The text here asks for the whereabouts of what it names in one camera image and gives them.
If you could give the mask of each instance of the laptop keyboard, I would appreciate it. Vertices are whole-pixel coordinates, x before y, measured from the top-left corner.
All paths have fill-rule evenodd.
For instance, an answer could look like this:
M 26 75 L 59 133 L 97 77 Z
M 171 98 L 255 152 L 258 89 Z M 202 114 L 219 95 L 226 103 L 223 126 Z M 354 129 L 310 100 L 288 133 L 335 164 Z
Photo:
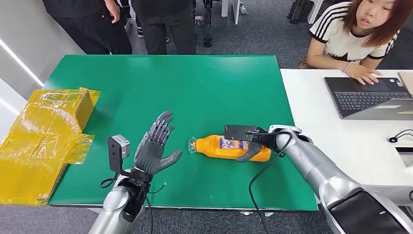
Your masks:
M 392 98 L 412 98 L 408 93 L 334 92 L 342 110 L 364 110 Z

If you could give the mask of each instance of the person's hand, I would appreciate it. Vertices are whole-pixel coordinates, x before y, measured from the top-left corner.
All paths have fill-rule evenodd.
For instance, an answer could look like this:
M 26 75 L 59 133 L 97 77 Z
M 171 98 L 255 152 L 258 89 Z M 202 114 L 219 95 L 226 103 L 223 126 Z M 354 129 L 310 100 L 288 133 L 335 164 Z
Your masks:
M 172 111 L 163 112 L 145 133 L 138 148 L 136 149 L 133 165 L 149 175 L 160 172 L 179 160 L 181 150 L 173 152 L 170 156 L 162 158 L 166 141 L 175 128 L 168 124 L 172 121 Z
M 380 72 L 355 63 L 350 64 L 349 68 L 347 68 L 346 74 L 353 79 L 358 80 L 363 85 L 365 85 L 366 82 L 369 84 L 378 82 L 378 79 L 375 78 L 372 74 L 381 76 Z
M 106 8 L 109 10 L 111 16 L 113 16 L 112 23 L 116 23 L 120 20 L 120 9 L 113 0 L 105 0 Z

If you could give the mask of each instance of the yellow plastic wrap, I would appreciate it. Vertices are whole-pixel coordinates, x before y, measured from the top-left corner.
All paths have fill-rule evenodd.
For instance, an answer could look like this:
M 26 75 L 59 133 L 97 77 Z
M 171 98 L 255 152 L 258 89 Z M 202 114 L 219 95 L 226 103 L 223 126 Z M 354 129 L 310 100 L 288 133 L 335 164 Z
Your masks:
M 82 134 L 99 91 L 36 90 L 0 145 L 0 203 L 42 205 L 66 164 L 83 163 L 94 136 Z

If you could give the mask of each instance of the laptop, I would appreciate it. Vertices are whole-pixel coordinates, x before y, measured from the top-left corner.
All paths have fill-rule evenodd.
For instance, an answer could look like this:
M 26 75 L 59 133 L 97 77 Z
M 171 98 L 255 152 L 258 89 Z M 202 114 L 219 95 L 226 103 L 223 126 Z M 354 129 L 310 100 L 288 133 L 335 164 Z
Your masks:
M 362 85 L 348 77 L 325 77 L 342 119 L 413 120 L 413 98 L 397 78 Z

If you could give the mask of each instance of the floor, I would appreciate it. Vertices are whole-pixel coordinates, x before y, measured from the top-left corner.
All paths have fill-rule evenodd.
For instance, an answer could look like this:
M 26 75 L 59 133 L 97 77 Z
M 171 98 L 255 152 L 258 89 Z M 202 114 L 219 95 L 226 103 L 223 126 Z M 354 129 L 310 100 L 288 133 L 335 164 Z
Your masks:
M 213 46 L 202 46 L 203 27 L 197 26 L 197 54 L 271 54 L 276 55 L 281 68 L 295 68 L 305 58 L 310 37 L 309 25 L 292 25 L 286 19 L 290 0 L 249 0 L 247 15 L 240 15 L 234 25 L 232 9 L 222 19 L 220 2 L 213 3 Z M 203 15 L 198 0 L 196 15 Z M 137 37 L 136 28 L 129 31 L 133 52 L 145 54 L 144 40 Z M 413 33 L 402 29 L 399 39 L 380 69 L 413 69 Z M 173 38 L 168 44 L 175 54 Z M 93 224 L 97 213 L 82 208 L 10 207 L 0 206 L 0 234 L 84 234 Z M 249 216 L 239 212 L 154 211 L 154 233 L 221 234 L 264 233 L 256 213 Z M 279 212 L 264 218 L 271 233 L 321 234 L 331 233 L 322 212 Z M 141 217 L 133 233 L 149 233 L 149 215 Z

